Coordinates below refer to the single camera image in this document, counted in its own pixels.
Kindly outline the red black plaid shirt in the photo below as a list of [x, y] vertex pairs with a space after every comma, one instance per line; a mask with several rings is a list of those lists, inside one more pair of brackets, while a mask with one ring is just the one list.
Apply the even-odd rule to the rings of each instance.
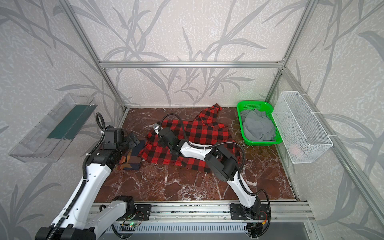
[[[215, 104], [202, 110], [193, 120], [183, 121], [188, 140], [195, 144], [214, 145], [221, 142], [232, 142], [229, 127], [218, 122], [219, 112], [223, 108]], [[209, 173], [204, 161], [194, 158], [177, 157], [168, 148], [158, 143], [159, 137], [154, 130], [147, 135], [147, 143], [139, 152], [139, 157], [152, 164], [182, 166], [189, 170]]]

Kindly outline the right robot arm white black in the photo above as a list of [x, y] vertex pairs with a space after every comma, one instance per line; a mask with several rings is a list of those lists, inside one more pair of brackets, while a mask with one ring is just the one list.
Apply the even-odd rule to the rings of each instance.
[[261, 200], [246, 185], [241, 176], [241, 168], [237, 158], [226, 148], [227, 143], [211, 146], [189, 143], [180, 140], [170, 128], [162, 129], [154, 126], [159, 136], [159, 143], [169, 148], [170, 152], [178, 157], [193, 158], [205, 162], [219, 180], [226, 182], [237, 195], [244, 215], [255, 220], [261, 208]]

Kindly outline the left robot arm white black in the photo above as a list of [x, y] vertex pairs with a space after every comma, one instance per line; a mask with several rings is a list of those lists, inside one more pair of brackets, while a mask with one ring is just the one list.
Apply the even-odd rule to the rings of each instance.
[[41, 227], [37, 240], [97, 240], [115, 221], [133, 217], [137, 208], [133, 197], [118, 196], [95, 217], [88, 219], [92, 205], [107, 177], [122, 155], [140, 144], [135, 134], [108, 126], [102, 148], [87, 154], [83, 178], [59, 215], [49, 227]]

